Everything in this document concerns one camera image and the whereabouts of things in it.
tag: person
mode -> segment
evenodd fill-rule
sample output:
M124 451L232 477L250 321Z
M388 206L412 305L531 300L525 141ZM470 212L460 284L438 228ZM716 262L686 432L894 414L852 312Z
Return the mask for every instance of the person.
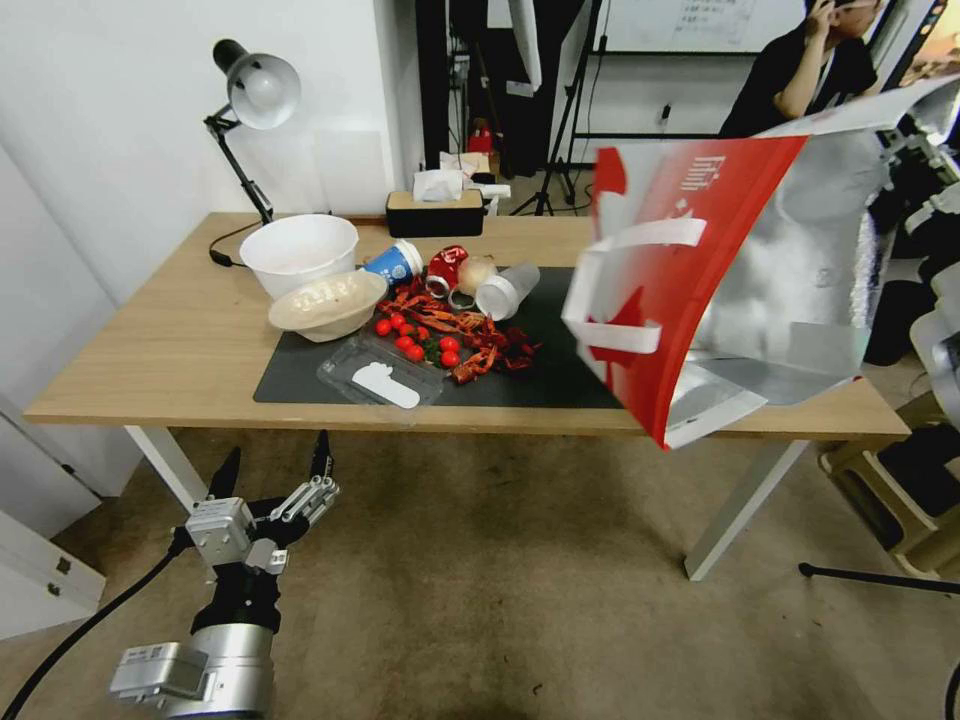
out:
M881 0L814 0L803 23L757 57L720 137L749 137L877 89L863 34Z

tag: desk lamp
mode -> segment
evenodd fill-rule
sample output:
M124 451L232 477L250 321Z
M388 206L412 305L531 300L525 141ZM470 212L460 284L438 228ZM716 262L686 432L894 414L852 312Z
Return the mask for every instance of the desk lamp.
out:
M213 61L227 76L229 102L204 118L240 186L266 225L273 219L273 205L257 184L248 178L227 146L226 134L238 125L269 130L285 123L300 102L300 78L286 60L264 53L248 53L236 40L220 40L213 46ZM236 120L227 120L230 110Z

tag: crushed red can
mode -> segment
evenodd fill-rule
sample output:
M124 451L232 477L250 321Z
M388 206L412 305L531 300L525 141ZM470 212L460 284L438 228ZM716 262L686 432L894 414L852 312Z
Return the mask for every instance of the crushed red can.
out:
M427 292L435 298L445 298L457 286L460 263L467 259L467 251L462 245L450 245L438 252L427 265L425 285Z

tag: crayfish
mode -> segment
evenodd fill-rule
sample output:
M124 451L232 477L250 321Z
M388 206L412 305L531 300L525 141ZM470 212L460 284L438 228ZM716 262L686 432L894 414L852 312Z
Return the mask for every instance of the crayfish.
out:
M454 314L447 305L426 292L418 277L397 290L392 300L382 300L383 313L406 313L421 325L443 333L459 334L464 347L474 354L450 371L458 385L486 375L490 370L518 372L533 367L533 356L541 344L532 344L517 327L501 331L493 320L478 312Z

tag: red and white bag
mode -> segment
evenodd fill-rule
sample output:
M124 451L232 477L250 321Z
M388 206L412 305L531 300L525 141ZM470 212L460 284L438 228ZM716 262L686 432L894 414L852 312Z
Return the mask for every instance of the red and white bag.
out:
M888 179L875 131L912 110L945 135L958 90L940 79L764 137L598 152L595 242L563 319L662 447L857 373L892 240L866 211Z

